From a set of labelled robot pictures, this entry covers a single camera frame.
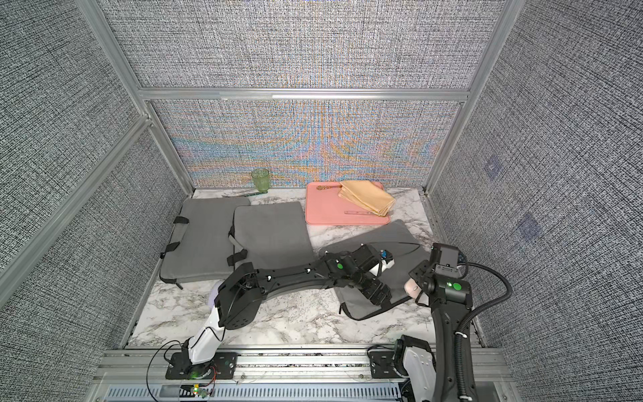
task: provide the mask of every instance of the utensil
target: utensil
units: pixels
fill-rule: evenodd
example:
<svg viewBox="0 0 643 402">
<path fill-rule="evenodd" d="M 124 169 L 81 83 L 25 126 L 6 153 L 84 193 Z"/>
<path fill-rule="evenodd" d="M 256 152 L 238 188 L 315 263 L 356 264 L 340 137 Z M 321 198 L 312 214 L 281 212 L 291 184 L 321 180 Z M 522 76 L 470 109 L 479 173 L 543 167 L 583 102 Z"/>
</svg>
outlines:
<svg viewBox="0 0 643 402">
<path fill-rule="evenodd" d="M 379 216 L 377 214 L 374 214 L 371 211 L 344 211 L 344 214 L 347 214 L 347 215 L 375 215 L 375 216 Z M 386 214 L 386 216 L 391 216 L 391 215 L 393 215 L 393 211 L 390 211 L 388 214 Z"/>
</svg>

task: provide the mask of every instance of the folded cloth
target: folded cloth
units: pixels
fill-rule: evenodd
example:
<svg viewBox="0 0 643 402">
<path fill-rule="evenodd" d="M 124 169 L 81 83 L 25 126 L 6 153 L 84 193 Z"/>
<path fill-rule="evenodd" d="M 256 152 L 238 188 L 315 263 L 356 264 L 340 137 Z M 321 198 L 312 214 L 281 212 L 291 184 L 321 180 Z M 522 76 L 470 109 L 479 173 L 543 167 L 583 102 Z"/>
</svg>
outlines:
<svg viewBox="0 0 643 402">
<path fill-rule="evenodd" d="M 341 190 L 338 195 L 341 198 L 373 214 L 386 216 L 395 204 L 395 198 L 368 180 L 345 180 L 340 183 Z"/>
</svg>

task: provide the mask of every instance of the green drinking glass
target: green drinking glass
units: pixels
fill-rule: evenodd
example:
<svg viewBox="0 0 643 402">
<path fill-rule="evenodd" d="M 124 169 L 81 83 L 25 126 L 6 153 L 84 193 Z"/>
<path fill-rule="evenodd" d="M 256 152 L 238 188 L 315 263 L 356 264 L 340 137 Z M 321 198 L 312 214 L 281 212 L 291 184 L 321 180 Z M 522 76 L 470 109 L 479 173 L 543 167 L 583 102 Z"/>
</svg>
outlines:
<svg viewBox="0 0 643 402">
<path fill-rule="evenodd" d="M 255 169 L 250 174 L 257 191 L 268 191 L 270 188 L 270 171 L 268 169 Z"/>
</svg>

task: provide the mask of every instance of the marble countertop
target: marble countertop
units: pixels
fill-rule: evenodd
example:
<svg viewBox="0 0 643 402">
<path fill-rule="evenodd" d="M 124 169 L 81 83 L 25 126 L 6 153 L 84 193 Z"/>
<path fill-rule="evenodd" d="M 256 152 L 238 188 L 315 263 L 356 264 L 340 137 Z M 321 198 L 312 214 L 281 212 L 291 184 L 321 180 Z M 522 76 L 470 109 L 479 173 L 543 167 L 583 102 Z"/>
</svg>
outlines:
<svg viewBox="0 0 643 402">
<path fill-rule="evenodd" d="M 433 233 L 418 190 L 389 188 L 395 197 L 392 220 L 404 221 L 427 250 Z M 195 198 L 243 194 L 246 190 L 197 189 Z M 305 189 L 273 189 L 250 198 L 252 205 L 299 201 L 305 206 Z M 368 232 L 378 226 L 311 226 L 308 234 L 315 252 L 321 247 Z M 213 280 L 184 284 L 157 281 L 130 338 L 128 347 L 160 346 L 169 340 L 183 341 L 194 335 L 210 314 L 207 298 Z M 246 327 L 227 331 L 223 343 L 264 345 L 281 343 L 389 343 L 402 334 L 435 341 L 431 311 L 412 301 L 364 321 L 338 314 L 340 303 L 332 289 L 290 293 L 262 303 L 255 320 Z"/>
</svg>

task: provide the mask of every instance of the aluminum frame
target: aluminum frame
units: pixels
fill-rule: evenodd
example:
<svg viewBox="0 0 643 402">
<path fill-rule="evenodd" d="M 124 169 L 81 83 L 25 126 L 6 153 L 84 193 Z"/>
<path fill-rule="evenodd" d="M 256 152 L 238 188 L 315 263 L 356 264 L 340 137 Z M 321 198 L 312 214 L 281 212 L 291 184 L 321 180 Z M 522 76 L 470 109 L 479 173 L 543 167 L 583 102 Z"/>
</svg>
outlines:
<svg viewBox="0 0 643 402">
<path fill-rule="evenodd" d="M 194 192 L 192 178 L 185 169 L 183 161 L 181 161 L 179 154 L 176 152 L 176 148 L 174 148 L 167 132 L 158 120 L 154 108 L 141 97 L 141 85 L 138 82 L 138 78 L 136 78 L 132 66 L 127 61 L 123 50 L 109 27 L 107 19 L 105 19 L 105 14 L 103 14 L 96 0 L 76 0 L 76 4 L 84 15 L 89 27 L 94 32 L 94 36 L 105 52 L 107 59 L 112 64 L 112 67 L 118 75 L 118 78 L 120 78 L 123 87 L 125 87 L 139 114 L 152 119 L 153 126 L 150 131 L 152 132 L 156 145 L 170 166 L 170 169 L 172 169 L 185 194 L 191 195 Z"/>
<path fill-rule="evenodd" d="M 489 39 L 487 49 L 480 59 L 478 70 L 471 82 L 469 99 L 464 103 L 464 105 L 462 105 L 456 114 L 453 126 L 442 142 L 442 146 L 435 157 L 435 162 L 433 162 L 431 172 L 426 180 L 425 192 L 427 195 L 430 195 L 435 190 L 435 186 L 437 185 L 447 162 L 453 154 L 455 146 L 458 143 L 458 139 L 460 138 L 460 135 L 462 135 L 462 131 L 475 108 L 475 104 L 478 101 L 478 98 L 480 98 L 480 93 L 482 92 L 496 61 L 498 60 L 500 50 L 505 45 L 507 37 L 516 22 L 518 13 L 520 13 L 524 4 L 525 0 L 507 0 L 505 3 L 502 13 L 498 18 L 498 22 L 494 27 L 493 34 Z"/>
<path fill-rule="evenodd" d="M 147 116 L 141 116 L 136 119 L 127 132 L 112 145 L 100 162 L 85 177 L 85 180 L 60 204 L 56 212 L 49 217 L 42 228 L 0 273 L 0 308 L 5 305 L 18 286 L 23 283 L 36 264 L 53 246 L 58 236 L 67 228 L 67 225 L 74 219 L 78 211 L 150 124 L 151 120 Z"/>
<path fill-rule="evenodd" d="M 468 89 L 160 88 L 139 90 L 144 100 L 451 100 L 465 102 Z"/>
<path fill-rule="evenodd" d="M 174 144 L 172 144 L 172 140 L 165 131 L 165 127 L 161 123 L 161 120 L 156 114 L 156 111 L 149 102 L 145 102 L 145 104 L 148 106 L 149 116 L 150 119 L 152 119 L 150 131 L 152 132 L 152 136 L 154 137 L 156 145 L 161 150 L 165 161 L 170 166 L 170 170 L 172 170 L 172 173 L 174 173 L 174 176 L 183 189 L 183 192 L 188 196 L 193 195 L 195 187 L 194 183 L 192 182 L 192 178 L 190 177 L 190 173 L 188 173 L 188 170 L 185 168 L 183 161 L 181 161 L 181 157 L 176 151 Z"/>
<path fill-rule="evenodd" d="M 390 382 L 372 379 L 367 348 L 373 344 L 302 344 L 302 345 L 222 345 L 221 352 L 236 352 L 237 369 L 234 378 L 222 382 L 255 383 L 351 383 Z M 171 352 L 179 351 L 177 345 Z M 145 381 L 148 365 L 151 383 L 179 383 L 165 379 L 167 362 L 163 353 L 152 359 L 154 349 L 108 350 L 94 376 L 99 383 L 140 383 Z M 471 358 L 477 381 L 513 382 L 501 349 L 472 348 Z M 392 381 L 404 381 L 403 378 Z"/>
</svg>

